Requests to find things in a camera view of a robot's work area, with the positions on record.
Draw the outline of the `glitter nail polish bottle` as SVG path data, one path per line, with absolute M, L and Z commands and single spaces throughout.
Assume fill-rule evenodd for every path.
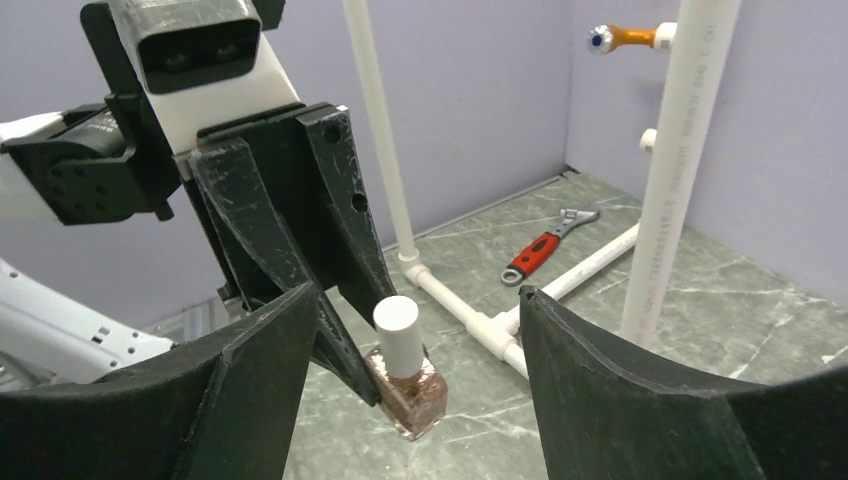
M 400 435 L 415 442 L 430 432 L 446 415 L 448 385 L 427 356 L 411 377 L 389 374 L 379 347 L 364 357 L 380 395 L 379 405 Z

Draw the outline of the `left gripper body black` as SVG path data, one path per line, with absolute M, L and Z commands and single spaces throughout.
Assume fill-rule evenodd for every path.
M 345 286 L 338 219 L 338 109 L 287 107 L 202 131 L 186 184 L 222 270 L 248 311 L 306 282 Z

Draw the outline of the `white nail polish cap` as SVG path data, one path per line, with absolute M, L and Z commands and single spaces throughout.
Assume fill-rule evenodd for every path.
M 402 295 L 381 300 L 373 310 L 380 351 L 392 377 L 411 378 L 422 368 L 424 349 L 418 318 L 417 303 Z

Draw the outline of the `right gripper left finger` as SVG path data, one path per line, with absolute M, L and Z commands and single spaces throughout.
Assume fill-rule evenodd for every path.
M 86 385 L 1 397 L 5 479 L 279 479 L 317 330 L 300 285 Z

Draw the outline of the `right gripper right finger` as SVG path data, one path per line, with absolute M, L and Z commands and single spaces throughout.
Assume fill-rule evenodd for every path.
M 762 385 L 668 360 L 533 286 L 520 334 L 551 479 L 843 479 L 847 370 Z

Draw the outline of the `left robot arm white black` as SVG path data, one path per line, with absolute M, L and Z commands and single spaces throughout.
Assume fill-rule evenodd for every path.
M 219 264 L 224 299 L 255 310 L 313 282 L 337 289 L 364 318 L 395 292 L 368 209 L 348 114 L 319 103 L 266 109 L 193 127 L 190 178 L 178 172 L 161 123 L 140 94 L 110 95 L 70 110 L 62 130 L 12 141 L 6 152 L 58 211 L 56 227 L 21 243 L 40 272 L 92 287 L 140 288 L 154 305 L 166 287 L 193 292 L 189 260 L 153 259 L 156 241 L 117 254 L 82 233 L 113 232 L 131 216 L 169 220 L 183 188 Z

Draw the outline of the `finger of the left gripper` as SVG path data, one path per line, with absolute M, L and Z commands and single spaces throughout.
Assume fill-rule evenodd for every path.
M 276 287 L 286 293 L 311 282 L 318 288 L 316 362 L 334 372 L 366 404 L 379 403 L 365 361 L 274 207 L 248 144 L 228 140 L 196 148 L 189 154 L 189 165 L 227 229 Z
M 396 289 L 369 209 L 349 113 L 334 105 L 314 105 L 297 121 L 313 156 L 308 164 L 317 169 L 313 205 L 320 223 L 309 244 L 315 271 L 373 325 L 375 306 Z

